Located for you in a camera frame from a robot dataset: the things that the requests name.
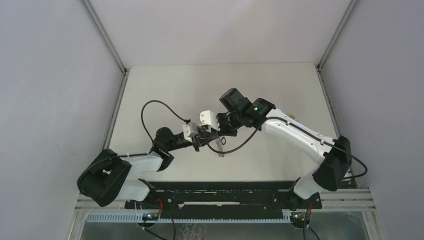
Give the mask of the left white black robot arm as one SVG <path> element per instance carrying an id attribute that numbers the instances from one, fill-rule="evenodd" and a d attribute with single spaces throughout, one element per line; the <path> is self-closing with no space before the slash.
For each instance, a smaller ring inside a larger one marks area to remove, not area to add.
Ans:
<path id="1" fill-rule="evenodd" d="M 119 155 L 103 149 L 78 177 L 76 185 L 81 194 L 91 198 L 100 207 L 115 200 L 134 200 L 149 209 L 157 196 L 146 183 L 132 176 L 145 172 L 165 170 L 174 160 L 171 151 L 201 146 L 219 137 L 219 127 L 186 124 L 183 131 L 174 134 L 168 127 L 156 131 L 152 148 L 146 153 Z"/>

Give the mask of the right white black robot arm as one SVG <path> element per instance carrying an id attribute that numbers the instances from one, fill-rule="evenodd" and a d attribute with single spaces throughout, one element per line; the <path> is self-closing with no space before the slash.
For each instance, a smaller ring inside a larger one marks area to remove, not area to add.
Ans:
<path id="1" fill-rule="evenodd" d="M 299 123 L 263 98 L 251 102 L 236 88 L 225 92 L 219 101 L 225 113 L 210 110 L 199 114 L 199 137 L 209 142 L 214 137 L 235 137 L 242 127 L 253 128 L 281 138 L 307 155 L 316 167 L 300 177 L 289 194 L 289 203 L 302 208 L 309 198 L 323 190 L 339 189 L 352 165 L 351 143 L 344 137 L 332 138 Z"/>

